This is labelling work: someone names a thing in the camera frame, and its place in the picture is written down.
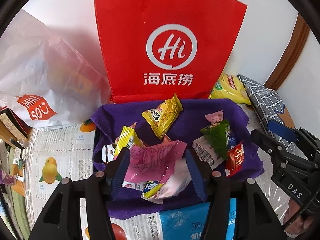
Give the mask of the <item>red small snack packet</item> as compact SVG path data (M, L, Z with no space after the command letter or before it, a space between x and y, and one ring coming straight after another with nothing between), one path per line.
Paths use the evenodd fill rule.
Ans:
M225 165L226 177L231 177L241 170L244 162L244 147L243 142L233 147L228 151L228 159Z

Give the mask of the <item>green snack packet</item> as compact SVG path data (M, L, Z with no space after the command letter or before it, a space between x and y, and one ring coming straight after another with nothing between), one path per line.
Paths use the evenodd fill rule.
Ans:
M202 128L201 133L208 140L215 153L223 160L228 159L228 141L231 129L228 120L222 120Z

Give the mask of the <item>pink peach candy packet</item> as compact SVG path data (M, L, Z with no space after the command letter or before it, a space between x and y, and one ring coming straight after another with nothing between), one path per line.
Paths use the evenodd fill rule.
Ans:
M223 120L223 110L217 111L215 113L205 115L207 121L211 124L215 124Z

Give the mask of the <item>white red snack packet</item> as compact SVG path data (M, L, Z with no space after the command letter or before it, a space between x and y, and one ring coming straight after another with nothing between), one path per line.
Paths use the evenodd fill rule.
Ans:
M194 140L192 143L192 148L195 150L199 159L207 162L212 170L216 169L225 161L214 151L213 147L204 136Z

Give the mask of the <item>magenta snack packet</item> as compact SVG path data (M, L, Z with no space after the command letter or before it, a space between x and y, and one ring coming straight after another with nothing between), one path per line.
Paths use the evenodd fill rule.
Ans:
M130 183L150 180L166 183L186 148L187 144L179 140L150 147L133 146L124 180Z

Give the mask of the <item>yellow snack packet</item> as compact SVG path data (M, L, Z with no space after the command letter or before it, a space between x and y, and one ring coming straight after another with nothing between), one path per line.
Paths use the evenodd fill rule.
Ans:
M182 104L176 94L163 101L157 108L142 113L158 139L162 139L179 114L183 111Z

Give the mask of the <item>blue snack packet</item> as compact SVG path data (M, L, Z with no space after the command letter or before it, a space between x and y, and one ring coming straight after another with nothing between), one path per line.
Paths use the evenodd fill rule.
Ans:
M227 150L231 150L237 145L236 143L236 136L233 131L231 131L229 139L228 139L228 144L227 144Z

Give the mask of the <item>pale pink packet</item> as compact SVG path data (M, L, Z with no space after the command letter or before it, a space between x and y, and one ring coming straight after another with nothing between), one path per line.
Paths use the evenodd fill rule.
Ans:
M147 200L152 203L163 204L165 199L178 196L190 182L191 175L183 158L176 161L174 172L167 182Z

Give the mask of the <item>panda print snack packet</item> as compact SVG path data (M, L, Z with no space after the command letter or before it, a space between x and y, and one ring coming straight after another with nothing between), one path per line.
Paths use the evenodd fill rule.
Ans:
M108 163L109 161L113 161L114 159L114 154L115 154L115 142L109 145L103 146L101 150L101 158L102 161L105 163Z

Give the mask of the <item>pink white stick packet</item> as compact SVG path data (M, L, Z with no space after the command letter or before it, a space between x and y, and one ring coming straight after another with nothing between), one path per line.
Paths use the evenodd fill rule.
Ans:
M138 135L135 132L135 126L123 126L120 136L117 137L115 141L115 154L114 154L114 160L119 155L122 148L128 148L129 150L133 148L133 146L139 146L139 147L147 147L148 145L141 140Z

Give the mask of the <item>grey plaid star pouch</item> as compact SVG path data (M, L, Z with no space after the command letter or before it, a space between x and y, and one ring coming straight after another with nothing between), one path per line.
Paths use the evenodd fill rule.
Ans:
M288 142L268 129L268 122L275 120L289 128L295 128L295 124L285 106L285 103L276 90L269 89L262 84L244 75L238 74L239 80L244 85L246 93L253 105L255 112L263 126L264 131L283 144L287 152L295 154L296 146L293 142Z

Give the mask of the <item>yellow chips bag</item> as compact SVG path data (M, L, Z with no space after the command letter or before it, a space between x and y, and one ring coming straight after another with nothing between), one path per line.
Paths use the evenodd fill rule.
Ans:
M237 76L221 74L211 90L209 99L230 99L237 104L251 105L244 85Z

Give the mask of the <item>wooden furniture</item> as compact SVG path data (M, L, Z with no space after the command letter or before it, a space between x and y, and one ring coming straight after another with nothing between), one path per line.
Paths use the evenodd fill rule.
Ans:
M12 191L21 196L25 196L25 168L22 154L24 153L23 145L20 144L19 137L15 136L17 129L10 129L1 121L1 141L8 148L2 157L4 170L12 175L17 181L11 186Z

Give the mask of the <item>framed picture box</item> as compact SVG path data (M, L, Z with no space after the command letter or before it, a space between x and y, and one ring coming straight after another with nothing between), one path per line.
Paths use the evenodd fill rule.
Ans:
M18 140L27 140L32 128L8 107L1 110L1 122Z

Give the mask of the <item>brown door frame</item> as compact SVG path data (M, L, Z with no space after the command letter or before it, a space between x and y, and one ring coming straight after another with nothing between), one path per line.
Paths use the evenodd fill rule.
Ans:
M298 14L289 43L275 69L264 83L265 87L277 90L283 84L298 61L305 47L309 33L309 25L301 14Z

